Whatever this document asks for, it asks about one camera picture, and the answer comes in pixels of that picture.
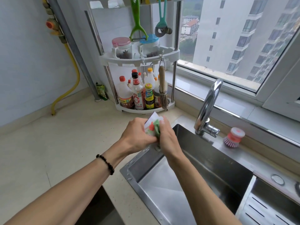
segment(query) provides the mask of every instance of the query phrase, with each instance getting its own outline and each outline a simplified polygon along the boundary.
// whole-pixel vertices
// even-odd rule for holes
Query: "jar with blue lid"
[[[150,58],[161,54],[159,37],[155,34],[149,34],[148,40],[140,41],[138,52],[142,57]]]

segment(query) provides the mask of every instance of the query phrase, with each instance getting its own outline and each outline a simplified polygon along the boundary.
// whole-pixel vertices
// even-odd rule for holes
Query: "chrome faucet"
[[[217,79],[213,83],[203,102],[203,105],[200,109],[200,112],[194,125],[195,133],[198,135],[202,136],[204,133],[208,133],[213,137],[217,137],[218,133],[220,132],[219,129],[209,124],[209,114],[212,111],[212,108],[214,107],[215,101],[218,97],[222,84],[223,80]]]

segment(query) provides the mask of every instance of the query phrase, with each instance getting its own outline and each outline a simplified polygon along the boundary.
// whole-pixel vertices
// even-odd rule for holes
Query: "person's right hand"
[[[160,148],[167,160],[170,162],[172,159],[179,159],[184,156],[180,145],[178,143],[177,136],[174,130],[171,128],[169,121],[166,117],[159,121],[160,130]]]

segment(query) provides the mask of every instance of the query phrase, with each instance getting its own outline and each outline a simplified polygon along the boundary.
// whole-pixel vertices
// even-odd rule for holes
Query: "forearm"
[[[122,143],[116,142],[103,156],[115,168],[126,156]],[[110,175],[107,164],[100,158],[67,177],[30,203],[6,225],[74,224],[88,204],[86,197],[95,195]]]
[[[205,180],[184,154],[168,159],[187,197],[197,224],[241,224],[213,193]]]

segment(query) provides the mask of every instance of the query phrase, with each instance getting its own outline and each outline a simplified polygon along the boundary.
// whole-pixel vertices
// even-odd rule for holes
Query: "scrub brush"
[[[237,127],[233,127],[230,133],[224,137],[223,142],[229,147],[236,148],[245,136],[245,132]]]
[[[165,67],[160,66],[159,69],[159,98],[161,107],[166,110],[168,109],[168,98],[167,88],[165,88]]]

